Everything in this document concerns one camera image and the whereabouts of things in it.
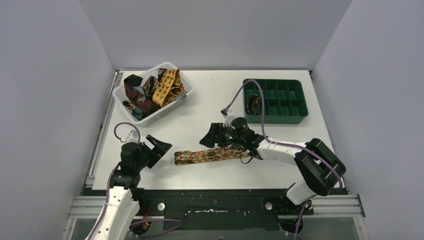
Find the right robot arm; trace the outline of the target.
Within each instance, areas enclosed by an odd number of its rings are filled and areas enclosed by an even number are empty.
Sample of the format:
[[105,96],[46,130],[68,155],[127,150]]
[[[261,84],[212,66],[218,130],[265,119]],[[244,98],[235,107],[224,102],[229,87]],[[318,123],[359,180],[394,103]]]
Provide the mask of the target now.
[[302,179],[283,194],[295,206],[315,196],[327,196],[334,187],[343,188],[346,166],[320,139],[287,142],[250,129],[244,117],[213,122],[199,143],[208,148],[234,147],[258,160],[275,160],[297,166]]

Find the beige paisley patterned tie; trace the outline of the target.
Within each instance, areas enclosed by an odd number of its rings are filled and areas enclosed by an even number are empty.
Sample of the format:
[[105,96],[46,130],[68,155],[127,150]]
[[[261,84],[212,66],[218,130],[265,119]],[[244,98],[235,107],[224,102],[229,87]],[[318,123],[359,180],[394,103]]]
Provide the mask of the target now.
[[250,156],[244,151],[233,147],[214,148],[200,151],[185,150],[174,153],[174,164],[190,165],[237,158],[250,158]]

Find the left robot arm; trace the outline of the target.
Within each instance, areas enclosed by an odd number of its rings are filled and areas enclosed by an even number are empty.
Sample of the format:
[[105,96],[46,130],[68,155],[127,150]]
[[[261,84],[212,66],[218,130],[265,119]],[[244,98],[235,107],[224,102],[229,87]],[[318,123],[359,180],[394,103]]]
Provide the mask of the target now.
[[134,217],[146,212],[147,199],[133,196],[141,180],[140,172],[151,169],[173,147],[150,134],[146,139],[153,148],[140,141],[121,146],[120,162],[109,175],[105,203],[87,240],[123,240]]

